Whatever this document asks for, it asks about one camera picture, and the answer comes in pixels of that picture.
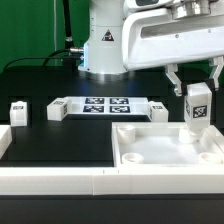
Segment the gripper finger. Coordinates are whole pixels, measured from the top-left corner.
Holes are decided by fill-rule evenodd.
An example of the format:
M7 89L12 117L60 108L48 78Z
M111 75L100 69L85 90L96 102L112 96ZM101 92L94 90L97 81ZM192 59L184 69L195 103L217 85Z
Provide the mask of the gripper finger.
M174 85L174 93L180 97L182 95L182 82L177 76L177 71L177 64L168 64L165 66L165 74Z
M219 56L209 60L209 66L212 68L207 81L207 85L212 91L219 89L219 76L224 69L224 57Z

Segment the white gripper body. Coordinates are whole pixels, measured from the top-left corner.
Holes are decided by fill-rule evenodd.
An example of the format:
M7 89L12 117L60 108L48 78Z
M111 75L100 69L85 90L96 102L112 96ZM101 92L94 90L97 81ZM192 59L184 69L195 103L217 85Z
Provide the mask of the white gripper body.
M180 20L167 8L134 13L123 26L122 56L128 70L224 56L224 6Z

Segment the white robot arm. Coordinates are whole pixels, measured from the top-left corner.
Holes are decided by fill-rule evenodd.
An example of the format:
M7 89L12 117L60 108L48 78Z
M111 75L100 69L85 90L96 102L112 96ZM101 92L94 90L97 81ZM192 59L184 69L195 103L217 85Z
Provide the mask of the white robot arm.
M219 88L224 68L224 0L125 0L122 58L126 69L163 66L178 96L182 63L208 60L209 86Z

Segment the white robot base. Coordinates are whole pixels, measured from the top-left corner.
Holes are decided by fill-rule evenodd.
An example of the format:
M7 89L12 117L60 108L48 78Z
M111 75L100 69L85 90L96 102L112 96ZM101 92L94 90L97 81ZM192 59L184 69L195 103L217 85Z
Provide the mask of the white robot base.
M130 75L122 60L123 4L124 0L89 0L90 32L78 67L82 76L106 82Z

